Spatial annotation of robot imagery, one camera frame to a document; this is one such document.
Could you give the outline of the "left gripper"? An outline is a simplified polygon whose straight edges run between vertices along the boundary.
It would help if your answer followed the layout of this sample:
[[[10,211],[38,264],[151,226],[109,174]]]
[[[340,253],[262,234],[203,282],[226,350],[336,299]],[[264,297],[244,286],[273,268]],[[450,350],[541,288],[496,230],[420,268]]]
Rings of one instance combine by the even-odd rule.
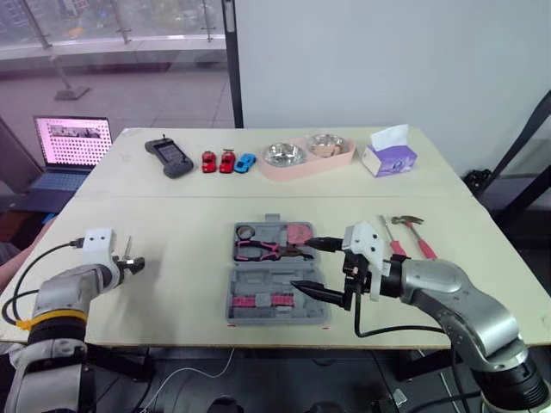
[[[122,258],[121,259],[121,276],[126,278],[130,275],[135,275],[141,272],[145,267],[144,257]]]

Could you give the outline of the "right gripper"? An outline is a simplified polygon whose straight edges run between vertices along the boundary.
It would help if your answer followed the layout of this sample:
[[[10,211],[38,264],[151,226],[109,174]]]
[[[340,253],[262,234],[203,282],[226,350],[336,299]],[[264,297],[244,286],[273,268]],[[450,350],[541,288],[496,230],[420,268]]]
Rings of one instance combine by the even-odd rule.
[[[307,246],[315,250],[334,253],[343,249],[343,239],[312,237],[307,240]],[[344,253],[343,293],[328,289],[323,284],[310,280],[293,280],[291,285],[312,299],[350,310],[352,299],[359,299],[365,291],[369,291],[371,272],[368,266],[369,262],[363,255],[350,251]]]

